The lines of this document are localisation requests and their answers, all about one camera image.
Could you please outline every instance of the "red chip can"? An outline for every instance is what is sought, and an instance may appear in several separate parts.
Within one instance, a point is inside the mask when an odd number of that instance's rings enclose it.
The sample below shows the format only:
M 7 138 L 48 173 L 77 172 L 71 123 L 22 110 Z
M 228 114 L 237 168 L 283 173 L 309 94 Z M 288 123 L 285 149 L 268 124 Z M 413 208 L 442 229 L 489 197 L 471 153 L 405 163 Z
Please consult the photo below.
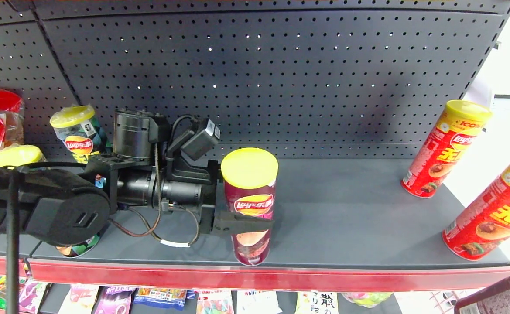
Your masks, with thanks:
M 404 189 L 417 197 L 432 197 L 491 116 L 476 103 L 448 101 L 402 179 Z
M 456 255 L 478 260 L 510 238 L 510 165 L 442 233 Z
M 272 219 L 278 173 L 278 161 L 273 154 L 253 147 L 238 149 L 224 157 L 221 169 L 228 210 Z M 243 265 L 257 266 L 270 252 L 270 230 L 231 238 L 235 257 Z

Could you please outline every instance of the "lay's chip can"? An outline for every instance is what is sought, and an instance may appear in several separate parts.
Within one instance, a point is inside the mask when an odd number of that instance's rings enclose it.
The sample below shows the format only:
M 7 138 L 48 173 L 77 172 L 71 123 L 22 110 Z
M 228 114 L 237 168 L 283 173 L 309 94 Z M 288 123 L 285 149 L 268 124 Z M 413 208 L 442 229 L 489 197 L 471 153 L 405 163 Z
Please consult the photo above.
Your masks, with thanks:
M 430 198 L 458 163 L 492 112 L 481 105 L 451 100 L 402 179 L 410 194 Z
M 67 107 L 49 120 L 57 138 L 63 141 L 77 163 L 87 164 L 90 155 L 113 151 L 95 113 L 90 105 Z
M 510 238 L 510 165 L 442 233 L 456 255 L 479 260 Z

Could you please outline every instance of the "black bracket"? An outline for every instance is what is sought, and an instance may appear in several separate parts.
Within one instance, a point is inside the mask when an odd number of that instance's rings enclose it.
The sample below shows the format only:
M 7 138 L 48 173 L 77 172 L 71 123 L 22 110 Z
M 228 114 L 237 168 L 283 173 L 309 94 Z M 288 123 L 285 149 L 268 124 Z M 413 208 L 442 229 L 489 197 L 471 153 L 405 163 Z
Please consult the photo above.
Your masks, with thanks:
M 234 212 L 218 212 L 214 217 L 213 234 L 242 234 L 272 229 L 274 220 L 242 215 Z

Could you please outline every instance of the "potato chip can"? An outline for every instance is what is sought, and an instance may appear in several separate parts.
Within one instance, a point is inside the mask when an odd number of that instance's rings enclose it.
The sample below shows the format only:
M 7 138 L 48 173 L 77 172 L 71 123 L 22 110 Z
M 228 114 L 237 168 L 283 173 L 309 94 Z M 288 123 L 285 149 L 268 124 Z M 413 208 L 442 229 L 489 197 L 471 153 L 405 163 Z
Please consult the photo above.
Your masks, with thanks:
M 442 233 L 456 255 L 478 260 L 510 238 L 510 165 Z
M 273 154 L 253 147 L 238 149 L 224 157 L 221 169 L 229 211 L 272 219 L 278 173 Z M 270 251 L 270 230 L 235 234 L 231 239 L 235 257 L 243 265 L 259 265 Z
M 432 197 L 491 116 L 476 103 L 448 101 L 402 179 L 404 189 L 417 197 Z
M 90 155 L 111 153 L 111 143 L 96 119 L 92 106 L 74 106 L 54 113 L 49 124 L 77 163 L 87 164 Z

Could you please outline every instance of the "lay's logo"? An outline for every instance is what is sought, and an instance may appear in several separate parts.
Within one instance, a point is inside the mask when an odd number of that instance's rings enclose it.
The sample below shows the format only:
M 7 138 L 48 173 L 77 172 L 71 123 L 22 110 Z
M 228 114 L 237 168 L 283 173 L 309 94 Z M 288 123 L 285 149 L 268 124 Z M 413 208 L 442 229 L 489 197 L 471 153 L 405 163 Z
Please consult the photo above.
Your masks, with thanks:
M 258 194 L 241 197 L 233 203 L 233 207 L 239 213 L 247 216 L 260 216 L 272 208 L 274 196 L 271 194 Z
M 472 144 L 472 141 L 474 141 L 475 137 L 472 137 L 471 135 L 458 133 L 451 139 L 451 145 L 456 150 L 465 150 L 470 144 Z
M 70 135 L 65 139 L 65 146 L 69 151 L 77 155 L 87 155 L 94 149 L 94 143 L 87 137 Z

